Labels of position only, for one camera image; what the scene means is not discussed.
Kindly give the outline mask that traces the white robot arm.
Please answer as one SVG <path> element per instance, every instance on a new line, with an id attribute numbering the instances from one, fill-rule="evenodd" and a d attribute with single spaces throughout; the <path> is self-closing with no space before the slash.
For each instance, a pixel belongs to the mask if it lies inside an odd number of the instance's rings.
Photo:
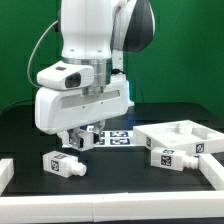
<path id="1" fill-rule="evenodd" d="M 40 71 L 35 124 L 84 151 L 105 121 L 128 110 L 127 81 L 114 75 L 112 53 L 140 52 L 153 40 L 149 0 L 62 0 L 62 60 Z"/>

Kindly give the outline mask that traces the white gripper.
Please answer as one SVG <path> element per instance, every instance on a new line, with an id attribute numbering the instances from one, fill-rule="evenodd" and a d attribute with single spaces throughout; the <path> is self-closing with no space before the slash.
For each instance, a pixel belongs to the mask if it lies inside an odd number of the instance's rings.
<path id="1" fill-rule="evenodd" d="M 69 130 L 70 145 L 79 148 L 79 131 L 73 128 L 96 122 L 93 133 L 94 142 L 98 143 L 104 120 L 127 112 L 126 86 L 126 76 L 121 74 L 112 76 L 111 83 L 99 95 L 84 96 L 81 89 L 58 91 L 42 87 L 36 94 L 35 124 L 47 134 Z"/>

